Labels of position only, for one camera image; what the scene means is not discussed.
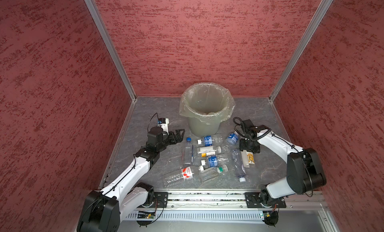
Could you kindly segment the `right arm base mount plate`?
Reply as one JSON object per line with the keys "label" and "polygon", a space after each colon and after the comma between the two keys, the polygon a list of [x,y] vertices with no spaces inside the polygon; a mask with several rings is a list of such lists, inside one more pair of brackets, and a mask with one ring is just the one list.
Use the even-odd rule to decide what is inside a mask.
{"label": "right arm base mount plate", "polygon": [[267,191],[245,193],[245,201],[249,209],[285,209],[287,207],[284,198],[274,199]]}

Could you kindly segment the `red white label water bottle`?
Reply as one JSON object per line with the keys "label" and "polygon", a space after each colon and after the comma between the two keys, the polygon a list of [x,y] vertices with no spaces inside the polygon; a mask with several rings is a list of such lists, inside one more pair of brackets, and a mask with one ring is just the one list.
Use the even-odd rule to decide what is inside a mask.
{"label": "red white label water bottle", "polygon": [[204,171],[203,166],[189,166],[165,175],[164,186],[172,187],[197,177]]}

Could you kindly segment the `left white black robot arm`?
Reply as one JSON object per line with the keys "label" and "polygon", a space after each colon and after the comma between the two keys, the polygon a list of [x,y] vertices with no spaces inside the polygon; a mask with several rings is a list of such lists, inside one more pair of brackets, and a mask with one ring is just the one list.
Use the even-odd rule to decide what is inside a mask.
{"label": "left white black robot arm", "polygon": [[184,135],[184,129],[165,132],[161,126],[151,128],[146,145],[134,154],[132,163],[108,186],[87,195],[76,230],[116,232],[126,215],[140,206],[155,204],[154,188],[139,180],[155,165],[160,153],[181,143]]}

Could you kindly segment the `blue cap clear bottle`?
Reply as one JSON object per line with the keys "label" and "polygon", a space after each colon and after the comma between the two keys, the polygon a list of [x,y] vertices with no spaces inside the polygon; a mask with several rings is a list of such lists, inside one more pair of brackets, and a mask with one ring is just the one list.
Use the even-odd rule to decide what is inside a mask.
{"label": "blue cap clear bottle", "polygon": [[185,167],[191,166],[194,159],[194,147],[191,138],[186,139],[186,144],[182,154],[183,165]]}

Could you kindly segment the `sunflower label bottle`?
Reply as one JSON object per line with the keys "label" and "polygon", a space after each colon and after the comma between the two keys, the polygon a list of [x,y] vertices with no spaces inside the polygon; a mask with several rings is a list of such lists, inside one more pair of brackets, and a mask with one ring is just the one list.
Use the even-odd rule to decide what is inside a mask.
{"label": "sunflower label bottle", "polygon": [[254,154],[248,151],[241,151],[241,156],[243,160],[243,165],[245,168],[255,165]]}

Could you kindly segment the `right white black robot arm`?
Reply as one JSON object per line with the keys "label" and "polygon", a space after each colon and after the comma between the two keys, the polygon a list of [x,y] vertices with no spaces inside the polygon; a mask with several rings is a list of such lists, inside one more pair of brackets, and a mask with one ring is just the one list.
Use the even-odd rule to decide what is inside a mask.
{"label": "right white black robot arm", "polygon": [[261,125],[255,126],[251,120],[233,119],[235,132],[242,139],[240,149],[258,153],[264,146],[278,155],[287,165],[286,177],[266,185],[260,192],[259,201],[265,207],[271,207],[279,200],[290,195],[308,194],[325,186],[326,175],[318,153],[304,149],[279,137],[272,129]]}

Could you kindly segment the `blue label bottle white cap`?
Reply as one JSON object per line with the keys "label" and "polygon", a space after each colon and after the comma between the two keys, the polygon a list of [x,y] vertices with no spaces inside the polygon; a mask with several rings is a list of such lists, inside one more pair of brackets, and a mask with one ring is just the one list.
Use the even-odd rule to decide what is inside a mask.
{"label": "blue label bottle white cap", "polygon": [[230,133],[225,139],[222,150],[224,153],[230,153],[232,150],[237,148],[239,140],[239,134],[237,132]]}

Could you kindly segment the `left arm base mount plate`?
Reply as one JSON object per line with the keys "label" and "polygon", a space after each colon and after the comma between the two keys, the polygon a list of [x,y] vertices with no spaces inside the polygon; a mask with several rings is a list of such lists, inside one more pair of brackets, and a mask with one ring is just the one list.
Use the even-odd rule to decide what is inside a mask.
{"label": "left arm base mount plate", "polygon": [[143,208],[166,208],[169,193],[167,192],[149,192],[146,202],[141,205]]}

